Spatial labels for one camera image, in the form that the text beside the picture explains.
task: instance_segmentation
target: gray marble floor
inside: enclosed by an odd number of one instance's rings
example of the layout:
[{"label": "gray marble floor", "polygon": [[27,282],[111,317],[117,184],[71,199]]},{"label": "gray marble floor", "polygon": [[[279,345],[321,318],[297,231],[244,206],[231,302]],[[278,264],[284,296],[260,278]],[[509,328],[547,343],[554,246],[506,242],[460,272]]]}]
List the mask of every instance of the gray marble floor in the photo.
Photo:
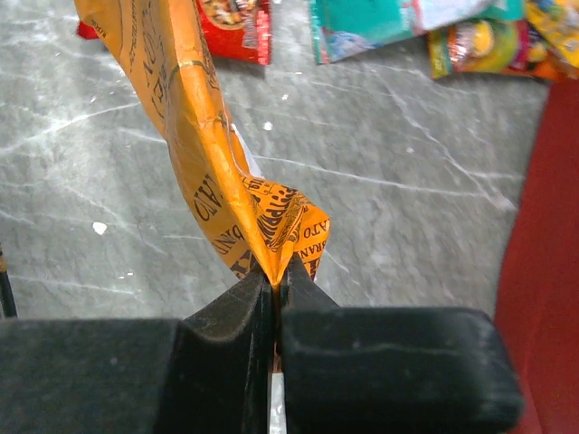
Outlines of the gray marble floor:
[{"label": "gray marble floor", "polygon": [[[317,66],[306,3],[274,2],[271,66],[216,64],[263,173],[333,219],[318,284],[343,305],[492,313],[546,85],[434,83],[419,40]],[[206,305],[233,274],[123,72],[74,35],[72,0],[0,5],[0,241],[20,315]],[[272,432],[285,432],[280,396],[278,382]]]}]

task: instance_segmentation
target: chip bag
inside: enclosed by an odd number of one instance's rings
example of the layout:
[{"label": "chip bag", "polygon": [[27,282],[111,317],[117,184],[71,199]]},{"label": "chip bag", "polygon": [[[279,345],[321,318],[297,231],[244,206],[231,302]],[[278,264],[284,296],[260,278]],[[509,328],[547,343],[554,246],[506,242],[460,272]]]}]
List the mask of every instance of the chip bag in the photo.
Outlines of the chip bag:
[{"label": "chip bag", "polygon": [[472,16],[515,21],[523,0],[309,0],[318,63],[402,41]]},{"label": "chip bag", "polygon": [[527,0],[526,13],[564,62],[579,68],[579,0]]},{"label": "chip bag", "polygon": [[213,56],[270,64],[269,0],[194,1]]},{"label": "chip bag", "polygon": [[493,72],[562,80],[556,54],[526,20],[469,20],[428,35],[432,77]]},{"label": "chip bag", "polygon": [[238,278],[257,261],[278,288],[298,252],[316,274],[329,219],[302,193],[252,175],[192,1],[75,0],[168,143],[183,196]]}]

